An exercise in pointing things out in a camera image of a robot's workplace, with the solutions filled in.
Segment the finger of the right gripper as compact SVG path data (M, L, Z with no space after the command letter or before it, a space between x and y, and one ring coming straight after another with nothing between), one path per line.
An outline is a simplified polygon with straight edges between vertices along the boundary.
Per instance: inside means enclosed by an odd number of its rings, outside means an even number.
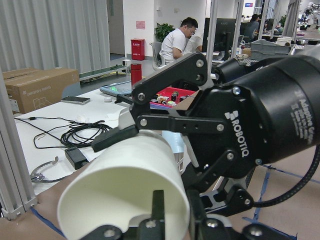
M197 113L202 107L208 107L213 81L208 79L206 58L201 53L183 56L144 80L134 84L131 92L131 106L118 119L118 127L102 133L91 143L95 152L106 149L116 143L132 138L142 130L168 130L181 133L183 141L193 151L205 140L221 135L218 125L223 125L221 117L209 113ZM176 83L189 83L199 92L191 106L186 110L151 109L150 101L156 93Z
M235 151L227 149L213 163L205 163L202 168L188 164L182 174L184 189L199 192L207 214L228 217L253 207L246 181L226 177L226 171L234 166L236 157Z

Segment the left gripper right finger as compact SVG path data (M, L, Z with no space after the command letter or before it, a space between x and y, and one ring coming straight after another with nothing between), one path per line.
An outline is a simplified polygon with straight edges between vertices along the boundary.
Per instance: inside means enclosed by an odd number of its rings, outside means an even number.
M186 195L190 208L189 233L190 235L200 235L204 220L206 219L206 212L200 193L195 189L188 189Z

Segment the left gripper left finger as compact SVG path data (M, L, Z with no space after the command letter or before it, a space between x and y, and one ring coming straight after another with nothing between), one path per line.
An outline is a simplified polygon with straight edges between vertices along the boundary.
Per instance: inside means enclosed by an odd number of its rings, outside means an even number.
M165 200L163 190L154 190L152 193L151 219L162 222L165 220Z

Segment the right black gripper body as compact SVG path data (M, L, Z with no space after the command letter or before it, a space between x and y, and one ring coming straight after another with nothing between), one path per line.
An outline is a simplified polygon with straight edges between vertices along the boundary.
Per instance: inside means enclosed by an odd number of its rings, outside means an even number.
M225 150L236 153L224 176L243 177L256 160L272 163L320 142L320 61L286 57L219 87L201 91L187 114L224 121L222 133L206 126L189 142L205 171Z

